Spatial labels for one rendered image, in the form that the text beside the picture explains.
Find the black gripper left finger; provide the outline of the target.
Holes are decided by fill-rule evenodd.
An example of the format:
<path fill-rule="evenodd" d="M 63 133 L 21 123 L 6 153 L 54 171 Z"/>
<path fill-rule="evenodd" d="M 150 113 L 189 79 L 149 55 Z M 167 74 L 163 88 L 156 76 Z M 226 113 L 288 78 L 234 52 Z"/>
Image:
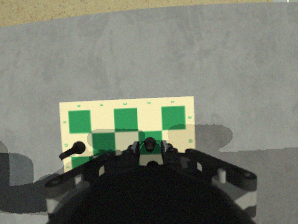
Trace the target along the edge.
<path fill-rule="evenodd" d="M 134 141 L 133 145 L 122 151 L 122 155 L 115 156 L 115 152 L 104 153 L 46 182 L 44 187 L 48 219 L 83 189 L 114 174 L 117 176 L 136 172 L 135 165 L 138 165 L 139 158 L 140 143 Z M 99 176 L 99 169 L 102 166 L 104 173 Z"/>

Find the green and cream chessboard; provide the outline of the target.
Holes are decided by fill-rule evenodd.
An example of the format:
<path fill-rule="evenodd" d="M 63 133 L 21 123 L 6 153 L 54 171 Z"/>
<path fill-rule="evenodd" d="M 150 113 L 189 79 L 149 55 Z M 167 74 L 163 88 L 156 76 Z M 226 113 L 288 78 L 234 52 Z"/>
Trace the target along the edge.
<path fill-rule="evenodd" d="M 77 141 L 86 146 L 82 154 L 63 159 L 64 173 L 107 152 L 121 155 L 134 141 L 140 143 L 138 165 L 163 164 L 161 140 L 181 153 L 195 149 L 193 96 L 59 104 L 63 152 Z M 144 146 L 148 137 L 156 141 L 151 153 Z"/>

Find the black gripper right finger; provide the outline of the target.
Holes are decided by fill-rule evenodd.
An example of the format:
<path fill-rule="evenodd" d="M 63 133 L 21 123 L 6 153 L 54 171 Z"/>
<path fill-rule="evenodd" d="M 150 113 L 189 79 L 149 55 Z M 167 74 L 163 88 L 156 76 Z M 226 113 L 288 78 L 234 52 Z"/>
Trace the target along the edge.
<path fill-rule="evenodd" d="M 178 149 L 167 143 L 166 140 L 161 140 L 161 156 L 164 164 L 163 172 L 184 175 L 183 171 L 185 171 L 217 186 L 235 201 L 249 217 L 256 216 L 256 174 L 196 149 L 189 148 L 185 149 L 185 153 L 178 152 Z M 202 171 L 197 169 L 197 162 L 201 164 Z"/>

